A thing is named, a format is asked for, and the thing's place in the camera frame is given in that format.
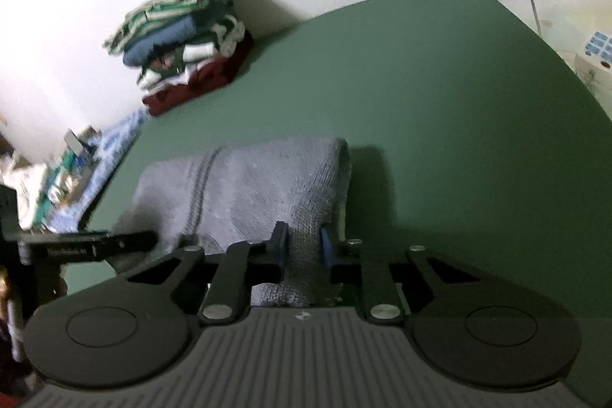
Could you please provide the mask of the grey knit sweater striped collar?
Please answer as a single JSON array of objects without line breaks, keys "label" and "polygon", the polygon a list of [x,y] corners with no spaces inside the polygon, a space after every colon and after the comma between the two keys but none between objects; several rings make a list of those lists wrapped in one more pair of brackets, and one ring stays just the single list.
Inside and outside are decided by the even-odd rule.
[{"label": "grey knit sweater striped collar", "polygon": [[124,272],[185,245],[221,254],[236,242],[267,239],[283,221],[290,236],[285,278],[255,287],[252,304],[325,304],[337,288],[322,266],[319,229],[344,228],[351,170],[347,141],[338,138],[219,147],[151,164],[113,230],[153,231],[158,242],[148,252],[108,262]]}]

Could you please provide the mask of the blue white checkered cushion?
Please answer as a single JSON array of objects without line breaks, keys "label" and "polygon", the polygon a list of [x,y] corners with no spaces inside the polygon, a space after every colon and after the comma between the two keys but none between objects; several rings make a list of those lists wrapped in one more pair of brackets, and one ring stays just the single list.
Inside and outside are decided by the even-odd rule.
[{"label": "blue white checkered cushion", "polygon": [[77,136],[68,132],[55,163],[48,166],[38,193],[32,227],[50,232],[84,229],[125,155],[150,115],[138,109],[114,125]]}]

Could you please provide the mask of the green table mat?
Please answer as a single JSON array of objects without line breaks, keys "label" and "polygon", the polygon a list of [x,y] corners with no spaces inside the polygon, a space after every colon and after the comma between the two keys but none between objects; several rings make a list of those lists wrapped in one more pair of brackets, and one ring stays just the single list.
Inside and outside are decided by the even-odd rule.
[{"label": "green table mat", "polygon": [[143,127],[90,224],[112,226],[154,161],[307,135],[351,147],[354,233],[610,318],[610,119],[497,0],[369,0],[261,41],[232,84]]}]

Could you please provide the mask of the dark red folded sweater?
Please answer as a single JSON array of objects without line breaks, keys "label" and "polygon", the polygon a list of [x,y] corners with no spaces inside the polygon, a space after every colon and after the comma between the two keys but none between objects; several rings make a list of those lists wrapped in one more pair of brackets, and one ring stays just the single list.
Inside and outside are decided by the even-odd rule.
[{"label": "dark red folded sweater", "polygon": [[239,75],[253,48],[254,39],[247,31],[230,57],[215,57],[211,62],[198,63],[174,82],[170,79],[170,83],[160,83],[158,88],[146,91],[142,103],[147,113],[160,116],[187,101],[229,85]]}]

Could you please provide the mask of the white folded shirt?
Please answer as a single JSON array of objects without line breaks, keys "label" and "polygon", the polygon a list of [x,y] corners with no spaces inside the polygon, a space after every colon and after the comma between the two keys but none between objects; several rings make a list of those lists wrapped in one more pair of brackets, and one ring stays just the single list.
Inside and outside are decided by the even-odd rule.
[{"label": "white folded shirt", "polygon": [[183,72],[173,76],[161,76],[147,69],[143,75],[139,76],[137,86],[145,95],[153,95],[168,87],[188,85],[196,80],[200,72],[210,68],[209,64],[203,63],[188,65]]}]

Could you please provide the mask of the green white collared garment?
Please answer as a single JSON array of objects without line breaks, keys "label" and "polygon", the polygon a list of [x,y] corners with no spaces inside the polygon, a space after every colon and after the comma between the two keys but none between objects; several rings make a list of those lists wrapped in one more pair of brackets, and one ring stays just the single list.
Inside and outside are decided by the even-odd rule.
[{"label": "green white collared garment", "polygon": [[161,76],[173,76],[183,72],[188,65],[211,62],[215,57],[230,57],[245,34],[246,27],[242,21],[225,15],[190,41],[157,49],[143,64],[139,76],[147,69]]}]

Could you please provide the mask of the blue folded sweater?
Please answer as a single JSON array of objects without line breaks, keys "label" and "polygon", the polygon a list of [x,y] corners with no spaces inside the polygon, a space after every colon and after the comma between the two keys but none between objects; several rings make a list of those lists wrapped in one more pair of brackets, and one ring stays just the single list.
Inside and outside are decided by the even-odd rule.
[{"label": "blue folded sweater", "polygon": [[122,63],[128,67],[143,66],[160,47],[174,46],[189,41],[202,32],[206,26],[206,23],[198,22],[195,16],[183,16],[130,42],[124,49]]}]

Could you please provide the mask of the green white striped sweater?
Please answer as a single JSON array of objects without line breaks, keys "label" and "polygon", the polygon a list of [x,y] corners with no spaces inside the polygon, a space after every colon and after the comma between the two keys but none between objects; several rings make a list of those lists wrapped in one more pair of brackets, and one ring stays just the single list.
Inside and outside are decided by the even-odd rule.
[{"label": "green white striped sweater", "polygon": [[129,11],[122,23],[103,44],[109,55],[118,55],[138,37],[159,29],[166,23],[204,10],[214,2],[227,0],[148,0]]}]

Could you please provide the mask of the white side table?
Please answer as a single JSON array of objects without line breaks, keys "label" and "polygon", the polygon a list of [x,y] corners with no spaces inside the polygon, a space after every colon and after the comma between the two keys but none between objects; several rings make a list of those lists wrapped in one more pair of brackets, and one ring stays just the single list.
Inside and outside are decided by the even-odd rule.
[{"label": "white side table", "polygon": [[539,20],[544,41],[611,117],[611,6],[555,5]]}]

